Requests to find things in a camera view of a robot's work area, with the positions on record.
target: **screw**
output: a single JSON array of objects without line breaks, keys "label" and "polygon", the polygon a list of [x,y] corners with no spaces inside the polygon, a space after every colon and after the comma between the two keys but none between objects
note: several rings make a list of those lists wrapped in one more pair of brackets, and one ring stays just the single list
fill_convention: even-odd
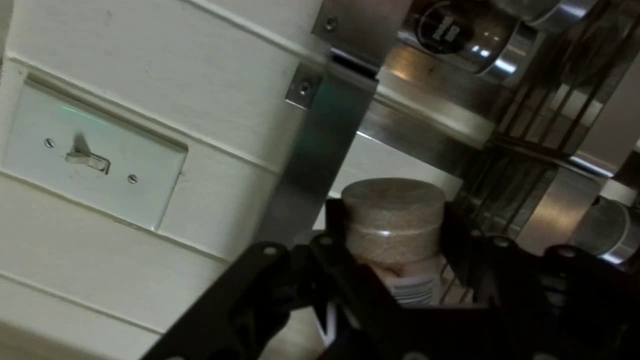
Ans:
[{"label": "screw", "polygon": [[406,353],[402,360],[429,360],[422,352],[408,352]]},{"label": "screw", "polygon": [[262,250],[262,252],[265,255],[275,255],[275,254],[278,254],[278,249],[274,248],[273,246],[267,246]]},{"label": "screw", "polygon": [[324,29],[333,32],[338,27],[338,18],[335,16],[329,16],[324,24]]},{"label": "screw", "polygon": [[333,244],[333,239],[331,239],[329,236],[323,236],[322,238],[320,238],[320,243],[322,245],[331,245]]},{"label": "screw", "polygon": [[566,247],[561,247],[560,249],[558,249],[558,254],[566,258],[572,258],[575,256],[575,251]]},{"label": "screw", "polygon": [[495,239],[493,239],[493,244],[495,244],[496,246],[499,246],[499,247],[508,247],[509,246],[509,240],[507,240],[505,238],[495,238]]},{"label": "screw", "polygon": [[310,91],[311,91],[311,84],[308,81],[304,81],[302,84],[300,84],[300,87],[298,88],[298,92],[302,96],[307,96]]},{"label": "screw", "polygon": [[533,360],[557,360],[557,357],[546,352],[537,352],[533,355]]}]

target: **switch plate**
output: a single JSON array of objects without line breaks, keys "label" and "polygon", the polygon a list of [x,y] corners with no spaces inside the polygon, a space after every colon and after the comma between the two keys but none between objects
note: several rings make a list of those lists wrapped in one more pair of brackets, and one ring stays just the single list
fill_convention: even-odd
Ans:
[{"label": "switch plate", "polygon": [[[28,81],[20,93],[3,168],[157,230],[186,153],[178,145]],[[77,159],[82,154],[88,158]],[[108,161],[108,168],[97,162],[100,159]]]}]

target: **white wall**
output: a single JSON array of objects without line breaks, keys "label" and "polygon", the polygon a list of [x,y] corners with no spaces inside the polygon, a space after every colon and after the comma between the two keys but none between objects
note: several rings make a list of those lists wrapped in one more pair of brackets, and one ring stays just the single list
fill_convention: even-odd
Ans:
[{"label": "white wall", "polygon": [[[0,79],[0,158],[27,77],[189,153],[156,233],[0,174],[0,323],[19,330],[0,327],[0,340],[52,360],[135,359],[224,270],[250,241],[303,118],[284,93],[299,61],[323,61],[326,44],[308,35],[319,4],[17,0]],[[479,142],[490,130],[464,111],[439,116],[452,105],[392,74],[381,80],[381,102]],[[431,181],[449,197],[460,185],[358,137],[332,195],[377,176]],[[267,357],[313,354],[310,322],[297,314]]]}]

